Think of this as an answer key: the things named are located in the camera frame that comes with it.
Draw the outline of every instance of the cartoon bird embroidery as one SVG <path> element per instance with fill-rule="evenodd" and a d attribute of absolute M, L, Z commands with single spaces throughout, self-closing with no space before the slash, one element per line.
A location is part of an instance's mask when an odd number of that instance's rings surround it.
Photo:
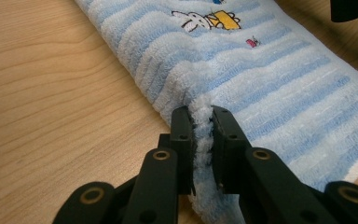
<path fill-rule="evenodd" d="M 241 28 L 239 25 L 241 20 L 235 17 L 234 13 L 226 13 L 223 10 L 206 16 L 201 16 L 195 12 L 185 14 L 179 11 L 173 11 L 172 14 L 175 17 L 186 19 L 186 22 L 182 24 L 182 28 L 188 32 L 192 32 L 199 26 L 208 30 L 211 30 L 212 27 L 225 30 L 236 30 Z"/>

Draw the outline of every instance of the wood grain surface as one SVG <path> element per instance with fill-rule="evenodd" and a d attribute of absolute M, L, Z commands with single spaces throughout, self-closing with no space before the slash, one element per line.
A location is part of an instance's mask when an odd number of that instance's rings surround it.
<path fill-rule="evenodd" d="M 279 3 L 358 69 L 358 20 Z M 169 131 L 74 1 L 0 1 L 0 223 L 51 223 L 79 186 L 137 175 Z M 201 223 L 187 197 L 179 223 Z"/>

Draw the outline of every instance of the folded towel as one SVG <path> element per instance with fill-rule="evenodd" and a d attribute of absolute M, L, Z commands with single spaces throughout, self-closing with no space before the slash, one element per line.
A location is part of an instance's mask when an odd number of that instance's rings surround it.
<path fill-rule="evenodd" d="M 193 208 L 242 223 L 238 196 L 216 190 L 211 105 L 233 112 L 255 147 L 304 183 L 358 177 L 358 72 L 271 0 L 76 0 L 170 124 L 187 105 L 198 149 Z"/>

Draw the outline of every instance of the blue striped towel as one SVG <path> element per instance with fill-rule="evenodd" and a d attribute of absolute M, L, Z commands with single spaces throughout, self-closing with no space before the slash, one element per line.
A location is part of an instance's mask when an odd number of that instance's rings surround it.
<path fill-rule="evenodd" d="M 273 1 L 76 1 L 167 123 L 189 107 L 198 141 L 190 199 L 205 222 L 243 222 L 238 196 L 216 190 L 208 165 L 211 105 L 316 189 L 358 177 L 358 72 Z"/>

